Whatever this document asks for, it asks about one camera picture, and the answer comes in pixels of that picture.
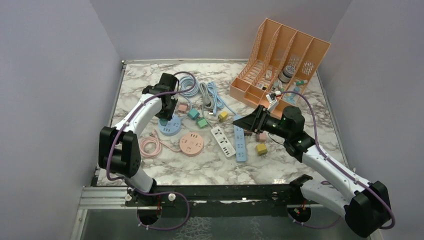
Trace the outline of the green charger plug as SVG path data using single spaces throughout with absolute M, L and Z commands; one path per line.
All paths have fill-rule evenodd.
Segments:
M 208 121 L 204 117 L 198 118 L 196 120 L 196 124 L 197 124 L 199 129 L 204 129 L 209 125 Z

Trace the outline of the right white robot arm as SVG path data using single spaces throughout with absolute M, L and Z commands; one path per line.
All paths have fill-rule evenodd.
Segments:
M 335 160 L 304 130 L 305 118 L 295 106 L 284 108 L 281 118 L 271 116 L 263 106 L 233 121 L 244 130 L 268 132 L 284 139 L 286 152 L 323 176 L 329 186 L 303 175 L 291 183 L 289 199 L 300 204 L 316 202 L 344 219 L 358 236 L 366 238 L 378 229 L 391 229 L 396 220 L 387 187 L 380 181 L 370 182 Z

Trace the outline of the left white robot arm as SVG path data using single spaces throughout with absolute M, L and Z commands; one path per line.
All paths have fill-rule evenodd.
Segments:
M 141 168 L 138 135 L 153 118 L 170 121 L 177 99 L 179 80 L 175 75 L 163 73 L 155 85 L 142 90 L 135 107 L 115 126 L 105 126 L 99 133 L 98 165 L 106 171 L 110 181 L 125 180 L 138 190 L 138 199 L 144 205 L 157 200 L 156 181 Z

